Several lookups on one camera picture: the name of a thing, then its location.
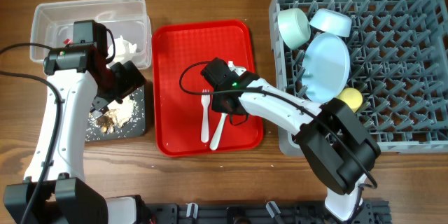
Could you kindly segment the white plastic fork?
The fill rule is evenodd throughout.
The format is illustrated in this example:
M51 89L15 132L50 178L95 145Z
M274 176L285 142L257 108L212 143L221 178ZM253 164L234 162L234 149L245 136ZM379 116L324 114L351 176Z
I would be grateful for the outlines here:
M203 108L202 113L202 128L201 128L201 142L207 143L209 141L209 105L210 105L210 95L204 94L201 97L201 104Z

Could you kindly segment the white tissue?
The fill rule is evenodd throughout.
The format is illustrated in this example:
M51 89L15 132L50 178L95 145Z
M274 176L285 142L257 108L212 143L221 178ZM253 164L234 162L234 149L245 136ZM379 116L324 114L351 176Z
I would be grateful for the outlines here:
M125 40L122 36L114 39L114 43L108 47L108 55L112 56L115 53L113 59L114 63L126 62L132 59L132 55L137 51L137 44L130 43Z

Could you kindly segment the red snack wrapper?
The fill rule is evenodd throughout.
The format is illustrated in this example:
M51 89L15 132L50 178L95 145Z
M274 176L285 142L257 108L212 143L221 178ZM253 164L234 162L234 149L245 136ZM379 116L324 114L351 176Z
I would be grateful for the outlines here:
M69 39L69 38L64 41L65 45L69 45L69 44L72 44L72 43L73 43L73 41L71 39Z

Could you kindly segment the mint green bowl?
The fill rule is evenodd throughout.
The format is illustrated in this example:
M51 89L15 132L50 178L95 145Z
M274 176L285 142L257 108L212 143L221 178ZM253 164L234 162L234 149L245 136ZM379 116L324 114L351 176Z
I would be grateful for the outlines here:
M292 50L304 45L311 37L308 18L299 8L281 10L278 25L283 42Z

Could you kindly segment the light blue plate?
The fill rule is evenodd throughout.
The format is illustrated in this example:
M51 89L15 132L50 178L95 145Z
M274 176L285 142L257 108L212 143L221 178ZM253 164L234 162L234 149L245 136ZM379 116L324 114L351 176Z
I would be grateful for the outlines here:
M301 82L307 87L309 100L329 102L348 81L350 56L346 43L334 34L319 34L305 51L302 67Z

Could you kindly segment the yellow cup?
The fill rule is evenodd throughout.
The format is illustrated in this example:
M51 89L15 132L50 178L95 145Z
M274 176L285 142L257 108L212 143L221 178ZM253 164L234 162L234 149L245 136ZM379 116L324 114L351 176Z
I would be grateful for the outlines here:
M343 91L338 94L337 98L343 101L354 113L356 113L363 104L363 96L361 92L352 87L343 89Z

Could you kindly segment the light blue bowl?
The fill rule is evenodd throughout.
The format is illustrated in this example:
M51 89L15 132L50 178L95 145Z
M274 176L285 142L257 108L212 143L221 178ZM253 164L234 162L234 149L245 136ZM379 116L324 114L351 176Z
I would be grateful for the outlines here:
M318 9L309 24L323 32L349 37L352 20L350 17L328 9Z

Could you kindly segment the white plastic spoon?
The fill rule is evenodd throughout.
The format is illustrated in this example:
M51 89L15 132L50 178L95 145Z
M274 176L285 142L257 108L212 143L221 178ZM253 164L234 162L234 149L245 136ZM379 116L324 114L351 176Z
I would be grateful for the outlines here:
M221 117L220 117L220 120L218 122L217 128L216 128L216 130L215 130L215 132L214 132L214 134L212 136L212 139L211 139L211 142L210 142L210 145L209 145L209 147L210 147L210 149L212 151L215 151L218 148L218 145L219 145L219 142L221 140L221 135L222 135L222 132L223 132L223 128L224 128L227 116L228 115L226 113L222 113L221 114Z

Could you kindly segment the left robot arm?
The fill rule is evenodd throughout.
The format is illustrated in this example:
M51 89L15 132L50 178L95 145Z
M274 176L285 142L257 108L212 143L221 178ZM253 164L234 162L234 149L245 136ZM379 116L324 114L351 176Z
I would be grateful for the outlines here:
M113 62L110 29L94 20L73 25L73 41L49 48L44 59L48 88L36 151L23 181L7 185L3 203L16 223L150 223L139 195L104 198L84 179L88 117L103 113L145 85L132 61Z

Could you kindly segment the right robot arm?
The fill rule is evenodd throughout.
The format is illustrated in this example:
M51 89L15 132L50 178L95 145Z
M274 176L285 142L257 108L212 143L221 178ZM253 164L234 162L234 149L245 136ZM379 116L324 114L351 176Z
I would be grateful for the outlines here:
M212 109L258 116L294 135L314 174L328 190L325 207L339 221L353 221L364 188L376 188L371 170L381 150L341 100L320 104L295 97L259 75L215 58L201 75L212 87Z

